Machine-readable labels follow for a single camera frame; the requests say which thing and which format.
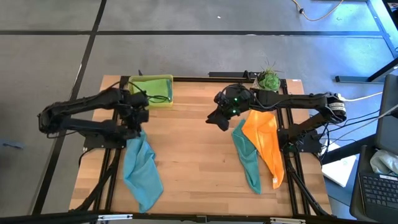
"concrete floor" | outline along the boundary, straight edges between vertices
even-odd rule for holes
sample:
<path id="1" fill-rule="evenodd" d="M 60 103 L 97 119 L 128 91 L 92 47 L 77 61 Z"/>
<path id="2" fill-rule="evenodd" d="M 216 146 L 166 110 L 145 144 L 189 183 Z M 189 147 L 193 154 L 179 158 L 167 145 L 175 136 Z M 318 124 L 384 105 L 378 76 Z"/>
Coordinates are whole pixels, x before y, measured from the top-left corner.
<path id="1" fill-rule="evenodd" d="M 0 0 L 0 30 L 91 30 L 100 2 Z M 311 17 L 336 4 L 300 3 Z M 113 0 L 105 7 L 99 29 L 378 30 L 366 3 L 345 2 L 330 17 L 308 22 L 290 0 Z M 86 35 L 0 35 L 0 139 L 26 145 L 23 150 L 0 147 L 0 217 L 30 212 L 53 144 L 39 133 L 36 115 L 45 106 L 68 99 L 87 41 Z M 333 91 L 357 98 L 382 91 L 382 85 L 337 84 L 332 78 L 368 76 L 390 62 L 392 55 L 380 37 L 97 36 L 79 97 L 96 94 L 103 75 L 136 75 L 141 69 L 148 75 L 207 76 L 210 71 L 259 70 L 267 59 L 283 71 L 281 78 L 302 79 L 306 93 Z M 380 100 L 376 96 L 347 103 L 348 117 L 376 111 Z M 90 119 L 91 115 L 78 117 Z M 331 138 L 354 127 L 331 133 Z M 360 139 L 375 129 L 376 124 L 369 125 L 346 138 Z M 77 134 L 65 139 L 44 213 L 67 211 L 82 145 L 83 138 Z"/>

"white cable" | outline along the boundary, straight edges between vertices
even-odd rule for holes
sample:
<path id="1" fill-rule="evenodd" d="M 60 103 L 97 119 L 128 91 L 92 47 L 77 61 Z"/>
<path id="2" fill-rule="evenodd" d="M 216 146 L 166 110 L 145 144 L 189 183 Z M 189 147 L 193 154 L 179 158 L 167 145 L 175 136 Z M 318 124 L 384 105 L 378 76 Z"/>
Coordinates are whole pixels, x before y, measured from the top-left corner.
<path id="1" fill-rule="evenodd" d="M 395 109 L 397 109 L 397 108 L 398 108 L 398 105 L 395 105 L 394 107 L 392 107 L 391 109 L 389 109 L 389 110 L 388 110 L 387 112 L 385 112 L 384 114 L 378 116 L 377 118 L 374 118 L 374 119 L 370 120 L 368 123 L 366 123 L 366 124 L 364 124 L 364 125 L 362 125 L 362 126 L 356 128 L 356 129 L 354 129 L 354 130 L 351 130 L 351 131 L 347 132 L 346 134 L 340 136 L 339 138 L 337 138 L 336 140 L 334 140 L 334 141 L 333 141 L 332 143 L 330 143 L 330 144 L 333 144 L 333 143 L 337 142 L 338 140 L 340 140 L 342 137 L 346 136 L 346 135 L 349 134 L 349 133 L 352 133 L 352 132 L 354 132 L 354 131 L 356 131 L 356 130 L 358 130 L 358 129 L 360 129 L 360 128 L 365 127 L 366 125 L 368 125 L 368 124 L 370 124 L 370 123 L 373 123 L 373 122 L 377 121 L 378 119 L 384 117 L 385 115 L 389 114 L 391 111 L 393 111 L 393 110 L 395 110 Z"/>
<path id="2" fill-rule="evenodd" d="M 365 99 L 368 99 L 368 98 L 370 98 L 372 96 L 380 95 L 381 93 L 383 93 L 383 92 L 375 93 L 375 94 L 372 94 L 372 95 L 369 95 L 369 96 L 364 96 L 364 97 L 360 97 L 360 98 L 352 99 L 352 100 L 346 99 L 341 94 L 338 94 L 338 98 L 340 100 L 342 100 L 342 101 L 345 101 L 345 102 L 354 102 L 354 101 L 358 101 L 358 100 L 365 100 Z"/>

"white cloth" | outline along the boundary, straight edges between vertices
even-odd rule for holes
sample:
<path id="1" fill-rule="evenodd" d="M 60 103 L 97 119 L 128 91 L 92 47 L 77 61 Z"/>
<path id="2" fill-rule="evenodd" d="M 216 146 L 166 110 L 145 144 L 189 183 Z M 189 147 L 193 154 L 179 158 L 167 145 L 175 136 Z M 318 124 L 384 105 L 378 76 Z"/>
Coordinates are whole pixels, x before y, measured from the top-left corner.
<path id="1" fill-rule="evenodd" d="M 378 150 L 372 156 L 371 166 L 376 174 L 398 175 L 398 156 L 385 150 Z"/>

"wooden tabletop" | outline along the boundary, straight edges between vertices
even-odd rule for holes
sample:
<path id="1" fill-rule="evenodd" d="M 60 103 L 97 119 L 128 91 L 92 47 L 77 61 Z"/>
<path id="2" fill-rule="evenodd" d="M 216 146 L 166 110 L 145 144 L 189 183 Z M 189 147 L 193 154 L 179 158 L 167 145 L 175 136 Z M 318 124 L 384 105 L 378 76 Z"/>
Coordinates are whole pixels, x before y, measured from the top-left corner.
<path id="1" fill-rule="evenodd" d="M 120 80 L 105 75 L 101 90 Z M 214 96 L 230 83 L 174 82 L 172 108 L 150 110 L 148 123 L 142 124 L 148 143 L 156 153 L 155 163 L 164 192 L 148 211 L 161 214 L 195 215 L 292 215 L 286 175 L 282 185 L 272 189 L 272 174 L 259 158 L 262 194 L 249 187 L 231 133 L 248 112 L 233 117 L 229 129 L 222 132 L 205 120 L 215 108 Z M 287 80 L 290 94 L 303 94 L 300 80 Z M 95 110 L 93 120 L 111 119 L 112 110 Z M 307 110 L 292 110 L 295 123 L 308 119 Z M 112 212 L 138 213 L 138 203 L 123 182 L 122 150 L 114 189 Z M 301 153 L 305 183 L 322 208 L 331 213 L 319 161 L 311 154 Z M 76 208 L 98 182 L 104 149 L 96 149 L 81 161 L 70 208 Z M 103 190 L 100 208 L 108 186 Z M 296 186 L 298 210 L 303 213 L 300 191 Z"/>

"yellow-green container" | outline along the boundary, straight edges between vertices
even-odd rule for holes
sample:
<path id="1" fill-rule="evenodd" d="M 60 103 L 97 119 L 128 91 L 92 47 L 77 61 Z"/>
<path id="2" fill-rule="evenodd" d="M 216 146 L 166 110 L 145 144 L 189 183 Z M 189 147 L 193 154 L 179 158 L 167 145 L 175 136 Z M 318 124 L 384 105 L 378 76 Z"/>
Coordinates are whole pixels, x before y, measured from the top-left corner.
<path id="1" fill-rule="evenodd" d="M 148 109 L 151 108 L 170 108 L 173 106 L 173 76 L 172 75 L 143 75 L 143 76 L 131 76 L 129 78 L 129 82 L 146 82 L 151 80 L 159 80 L 159 79 L 168 79 L 171 80 L 171 101 L 170 102 L 162 102 L 162 103 L 153 103 L 149 102 Z M 134 93 L 134 88 L 132 84 L 128 84 L 128 89 L 130 93 Z"/>

